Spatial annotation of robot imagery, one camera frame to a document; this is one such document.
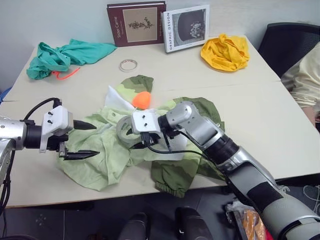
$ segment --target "white table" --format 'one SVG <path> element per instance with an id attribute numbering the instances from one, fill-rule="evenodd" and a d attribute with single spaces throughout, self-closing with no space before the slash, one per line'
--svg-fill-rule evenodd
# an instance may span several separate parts
<path id="1" fill-rule="evenodd" d="M 82 119 L 102 108 L 108 85 L 142 74 L 153 77 L 151 107 L 177 97 L 204 97 L 216 105 L 225 121 L 226 134 L 259 160 L 275 178 L 320 172 L 320 136 L 299 106 L 249 43 L 248 67 L 234 73 L 210 69 L 199 56 L 199 47 L 165 54 L 163 46 L 123 47 L 96 64 L 81 67 L 74 76 L 57 81 L 52 76 L 30 81 L 24 68 L 0 106 L 0 115 L 22 119 L 44 98 L 62 98 L 63 105 Z M 119 71 L 124 59 L 135 59 L 139 69 Z M 41 123 L 51 105 L 30 119 Z M 96 200 L 157 192 L 150 163 L 127 168 L 119 184 L 102 192 L 81 187 L 56 165 L 56 153 L 36 149 L 17 151 L 12 169 L 8 206 L 34 206 Z M 224 184 L 196 176 L 191 188 Z"/>
<path id="2" fill-rule="evenodd" d="M 42 80 L 32 80 L 27 76 L 29 63 L 37 53 L 35 49 L 5 100 L 72 95 L 74 98 L 99 98 L 101 101 L 108 85 L 116 86 L 124 79 L 139 74 L 154 78 L 153 93 L 280 81 L 252 44 L 247 42 L 250 60 L 245 69 L 237 72 L 213 70 L 200 57 L 200 46 L 167 54 L 163 44 L 155 44 L 119 47 L 97 63 L 81 66 L 74 76 L 64 81 L 56 80 L 55 75 Z M 129 73 L 120 71 L 119 64 L 125 59 L 136 60 L 138 69 Z"/>
<path id="3" fill-rule="evenodd" d="M 320 136 L 281 82 L 208 87 L 158 92 L 152 105 L 176 97 L 204 97 L 215 103 L 226 133 L 259 160 L 277 179 L 320 172 Z M 63 105 L 82 117 L 94 112 L 103 102 L 63 98 Z M 5 102 L 0 114 L 21 119 L 36 99 Z M 41 123 L 50 104 L 30 119 Z M 102 192 L 81 187 L 56 165 L 56 153 L 39 154 L 36 149 L 17 151 L 11 173 L 12 190 L 8 206 L 57 204 L 157 192 L 150 176 L 150 163 L 126 169 L 119 184 Z M 223 182 L 197 175 L 191 188 L 222 185 Z"/>

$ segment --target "book title text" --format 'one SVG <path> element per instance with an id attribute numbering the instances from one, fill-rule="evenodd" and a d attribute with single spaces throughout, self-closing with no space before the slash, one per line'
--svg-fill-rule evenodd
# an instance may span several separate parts
<path id="1" fill-rule="evenodd" d="M 114 26 L 115 26 L 115 31 L 116 31 L 116 37 L 119 39 L 119 38 L 121 38 L 121 34 L 120 34 L 119 22 L 118 22 L 117 16 L 114 17 Z"/>
<path id="2" fill-rule="evenodd" d="M 167 25 L 167 29 L 168 29 L 168 42 L 169 42 L 169 49 L 172 50 L 172 29 L 171 29 L 171 18 L 170 18 L 170 13 L 166 14 L 166 25 Z"/>

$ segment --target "book cover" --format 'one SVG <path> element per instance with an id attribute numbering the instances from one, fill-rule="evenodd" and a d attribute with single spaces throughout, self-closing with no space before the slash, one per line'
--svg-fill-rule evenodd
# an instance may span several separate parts
<path id="1" fill-rule="evenodd" d="M 163 12 L 165 51 L 204 44 L 209 38 L 209 10 L 209 5 L 201 5 Z"/>
<path id="2" fill-rule="evenodd" d="M 161 13 L 164 1 L 108 4 L 114 44 L 117 47 L 164 42 Z"/>

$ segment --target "clothing cuff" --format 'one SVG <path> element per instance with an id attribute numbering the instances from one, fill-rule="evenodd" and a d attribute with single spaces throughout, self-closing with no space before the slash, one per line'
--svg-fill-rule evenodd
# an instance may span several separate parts
<path id="1" fill-rule="evenodd" d="M 307 102 L 307 101 L 296 101 L 300 108 L 313 107 L 316 105 L 316 102 Z"/>
<path id="2" fill-rule="evenodd" d="M 163 192 L 169 193 L 175 197 L 178 198 L 183 198 L 185 196 L 185 191 L 183 191 L 183 189 L 179 188 L 178 190 L 173 190 L 172 188 L 170 188 L 168 185 L 166 185 L 165 183 L 160 183 L 158 181 L 155 182 L 155 187 L 157 189 L 160 189 Z"/>

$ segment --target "yellow cloth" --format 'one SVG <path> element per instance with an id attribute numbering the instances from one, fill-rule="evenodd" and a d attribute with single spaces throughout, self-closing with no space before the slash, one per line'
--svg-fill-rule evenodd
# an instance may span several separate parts
<path id="1" fill-rule="evenodd" d="M 224 33 L 219 38 L 208 40 L 200 54 L 211 67 L 226 72 L 245 68 L 250 58 L 246 38 L 228 37 Z"/>

